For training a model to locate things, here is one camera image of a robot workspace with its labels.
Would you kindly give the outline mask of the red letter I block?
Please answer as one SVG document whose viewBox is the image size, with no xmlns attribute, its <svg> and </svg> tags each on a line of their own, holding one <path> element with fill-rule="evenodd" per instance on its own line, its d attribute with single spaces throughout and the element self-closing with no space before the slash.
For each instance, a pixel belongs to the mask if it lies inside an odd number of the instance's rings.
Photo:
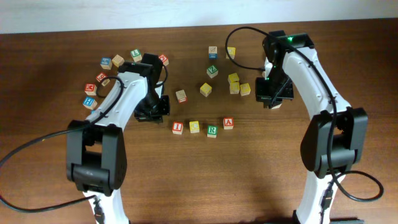
<svg viewBox="0 0 398 224">
<path fill-rule="evenodd" d="M 174 134 L 182 134 L 183 133 L 183 123 L 181 123 L 181 122 L 173 122 L 172 132 Z"/>
</svg>

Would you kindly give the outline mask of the yellow letter C block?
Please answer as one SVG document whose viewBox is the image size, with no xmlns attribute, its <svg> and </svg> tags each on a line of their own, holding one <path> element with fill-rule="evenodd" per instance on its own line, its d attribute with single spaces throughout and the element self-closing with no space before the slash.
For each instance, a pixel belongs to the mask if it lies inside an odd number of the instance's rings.
<svg viewBox="0 0 398 224">
<path fill-rule="evenodd" d="M 200 124 L 198 121 L 190 121 L 189 122 L 190 132 L 199 133 L 200 132 Z"/>
</svg>

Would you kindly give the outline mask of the red letter A block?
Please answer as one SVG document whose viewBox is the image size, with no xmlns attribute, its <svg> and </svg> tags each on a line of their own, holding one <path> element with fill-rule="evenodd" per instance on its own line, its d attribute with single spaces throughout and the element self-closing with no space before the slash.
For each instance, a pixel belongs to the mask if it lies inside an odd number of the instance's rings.
<svg viewBox="0 0 398 224">
<path fill-rule="evenodd" d="M 223 118 L 223 129 L 233 129 L 234 128 L 234 118 L 225 117 Z"/>
</svg>

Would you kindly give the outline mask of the green letter R block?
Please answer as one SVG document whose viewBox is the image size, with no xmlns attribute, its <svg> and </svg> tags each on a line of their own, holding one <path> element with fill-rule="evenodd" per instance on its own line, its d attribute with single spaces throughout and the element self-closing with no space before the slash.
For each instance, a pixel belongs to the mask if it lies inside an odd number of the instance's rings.
<svg viewBox="0 0 398 224">
<path fill-rule="evenodd" d="M 208 138 L 216 138 L 218 134 L 218 127 L 217 126 L 213 126 L 213 125 L 209 125 L 207 128 L 207 137 Z"/>
</svg>

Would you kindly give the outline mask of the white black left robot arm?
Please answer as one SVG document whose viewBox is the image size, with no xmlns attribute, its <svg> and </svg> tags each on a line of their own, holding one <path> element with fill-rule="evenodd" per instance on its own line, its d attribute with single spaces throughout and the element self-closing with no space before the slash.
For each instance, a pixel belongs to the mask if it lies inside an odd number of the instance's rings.
<svg viewBox="0 0 398 224">
<path fill-rule="evenodd" d="M 123 132 L 131 117 L 161 123 L 169 115 L 170 100 L 159 80 L 163 70 L 153 54 L 124 62 L 99 108 L 68 125 L 67 179 L 89 198 L 97 223 L 129 223 L 121 197 L 127 171 Z"/>
</svg>

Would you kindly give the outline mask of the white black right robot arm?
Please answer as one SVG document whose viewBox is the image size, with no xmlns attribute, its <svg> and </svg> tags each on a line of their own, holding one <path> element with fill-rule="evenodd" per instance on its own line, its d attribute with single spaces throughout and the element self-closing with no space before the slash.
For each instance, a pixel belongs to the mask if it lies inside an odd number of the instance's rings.
<svg viewBox="0 0 398 224">
<path fill-rule="evenodd" d="M 330 223 L 330 210 L 340 190 L 351 200 L 342 180 L 355 174 L 352 166 L 362 156 L 368 116 L 353 108 L 336 90 L 322 68 L 308 34 L 286 35 L 278 30 L 266 34 L 264 76 L 256 79 L 256 100 L 269 109 L 294 98 L 298 90 L 310 118 L 300 145 L 307 170 L 303 198 L 293 212 L 294 223 Z"/>
</svg>

